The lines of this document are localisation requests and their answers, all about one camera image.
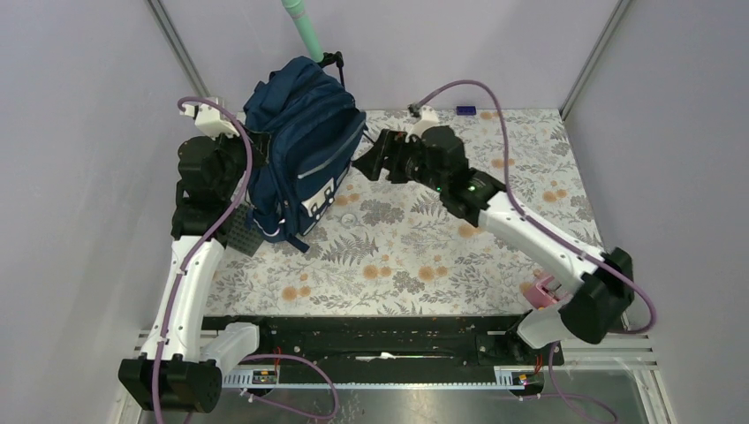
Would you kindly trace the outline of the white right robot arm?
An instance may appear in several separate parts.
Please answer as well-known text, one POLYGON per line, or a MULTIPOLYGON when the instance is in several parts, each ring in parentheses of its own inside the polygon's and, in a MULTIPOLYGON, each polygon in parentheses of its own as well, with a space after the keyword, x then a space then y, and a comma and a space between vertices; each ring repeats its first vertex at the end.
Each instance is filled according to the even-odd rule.
POLYGON ((463 141, 446 125, 421 136, 383 130, 353 166, 371 181, 387 170, 392 184, 414 181, 438 192, 451 215, 515 246, 562 285, 566 298, 526 314, 514 327, 506 350, 515 362, 527 364, 560 340, 599 344, 634 300, 632 257, 624 249, 605 252, 560 234, 511 201, 508 186, 470 166, 463 141))

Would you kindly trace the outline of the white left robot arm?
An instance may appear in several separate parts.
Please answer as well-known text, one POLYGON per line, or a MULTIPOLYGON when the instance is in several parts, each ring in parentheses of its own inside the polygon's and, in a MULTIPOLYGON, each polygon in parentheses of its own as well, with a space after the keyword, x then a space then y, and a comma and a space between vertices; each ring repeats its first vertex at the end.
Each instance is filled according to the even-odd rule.
POLYGON ((152 329, 118 379, 144 410, 209 413, 223 378, 245 357, 254 363, 274 351, 272 336, 252 323, 233 323, 202 344, 209 288, 228 245, 232 196, 246 171, 239 136, 193 137, 178 148, 179 180, 171 219, 168 280, 152 329))

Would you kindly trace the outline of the navy blue backpack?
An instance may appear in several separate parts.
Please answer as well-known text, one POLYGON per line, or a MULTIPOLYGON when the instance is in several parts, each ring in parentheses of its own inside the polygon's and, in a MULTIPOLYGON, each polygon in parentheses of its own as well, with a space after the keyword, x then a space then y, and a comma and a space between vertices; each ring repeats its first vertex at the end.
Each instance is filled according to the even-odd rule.
POLYGON ((252 170, 246 222, 268 242, 301 252, 309 248, 302 237, 333 203, 357 149, 326 145, 315 134, 324 74, 312 59, 293 58, 259 82, 243 107, 247 131, 272 135, 269 165, 252 170))

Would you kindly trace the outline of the clear tape roll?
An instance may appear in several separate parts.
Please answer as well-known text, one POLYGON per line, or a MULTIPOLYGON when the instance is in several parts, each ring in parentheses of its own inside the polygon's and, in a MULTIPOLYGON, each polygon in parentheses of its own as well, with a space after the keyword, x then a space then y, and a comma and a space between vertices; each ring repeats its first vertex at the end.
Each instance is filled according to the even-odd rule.
POLYGON ((345 228, 351 228, 353 226, 356 226, 357 222, 358 222, 358 218, 354 214, 350 214, 350 213, 344 214, 340 218, 340 223, 345 228))

